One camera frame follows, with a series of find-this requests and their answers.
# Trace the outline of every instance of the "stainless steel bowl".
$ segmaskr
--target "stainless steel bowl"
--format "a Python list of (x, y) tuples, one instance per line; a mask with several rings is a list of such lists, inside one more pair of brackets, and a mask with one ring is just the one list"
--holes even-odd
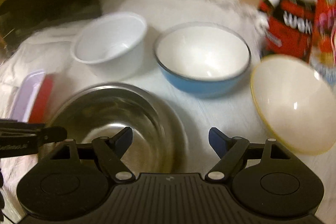
[(48, 124), (62, 126), (68, 138), (90, 143), (133, 129), (133, 143), (121, 158), (135, 174), (178, 172), (183, 166), (186, 137), (175, 113), (154, 95), (132, 85), (105, 83), (69, 99)]

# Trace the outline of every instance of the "blue enamel bowl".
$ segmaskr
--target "blue enamel bowl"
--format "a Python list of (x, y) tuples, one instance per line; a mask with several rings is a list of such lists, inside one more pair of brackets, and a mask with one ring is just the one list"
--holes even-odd
[(185, 23), (169, 29), (156, 40), (154, 55), (174, 87), (197, 97), (227, 93), (251, 65), (244, 39), (213, 23)]

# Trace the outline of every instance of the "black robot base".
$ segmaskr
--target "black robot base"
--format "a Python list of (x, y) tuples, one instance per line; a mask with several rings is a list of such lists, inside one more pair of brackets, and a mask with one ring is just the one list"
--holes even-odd
[[(200, 174), (140, 174), (120, 161), (131, 128), (90, 144), (65, 140), (19, 182), (27, 213), (20, 224), (321, 224), (314, 216), (320, 179), (274, 139), (229, 138), (216, 128), (209, 143), (220, 158)], [(248, 160), (261, 159), (246, 167)], [(97, 168), (81, 164), (94, 160)]]

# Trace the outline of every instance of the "bowl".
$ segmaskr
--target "bowl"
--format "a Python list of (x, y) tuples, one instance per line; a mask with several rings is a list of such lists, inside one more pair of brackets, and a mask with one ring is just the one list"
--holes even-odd
[(131, 127), (133, 143), (121, 160), (135, 175), (178, 172), (186, 158), (187, 141), (178, 117), (157, 97), (132, 85), (105, 83), (80, 91), (48, 126), (64, 127), (77, 143), (112, 137)]
[(145, 19), (122, 12), (90, 22), (75, 38), (72, 57), (104, 80), (120, 80), (134, 74), (143, 60)]
[(154, 54), (179, 90), (213, 97), (231, 90), (251, 64), (251, 51), (234, 31), (213, 23), (186, 23), (162, 34)]
[(317, 155), (336, 140), (336, 98), (305, 62), (283, 55), (262, 59), (251, 76), (256, 109), (276, 139)]

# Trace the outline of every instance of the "plush toy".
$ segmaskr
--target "plush toy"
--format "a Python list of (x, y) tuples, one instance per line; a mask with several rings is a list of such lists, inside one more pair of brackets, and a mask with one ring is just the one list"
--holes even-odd
[(266, 35), (263, 55), (287, 54), (307, 61), (316, 0), (262, 0), (256, 28)]

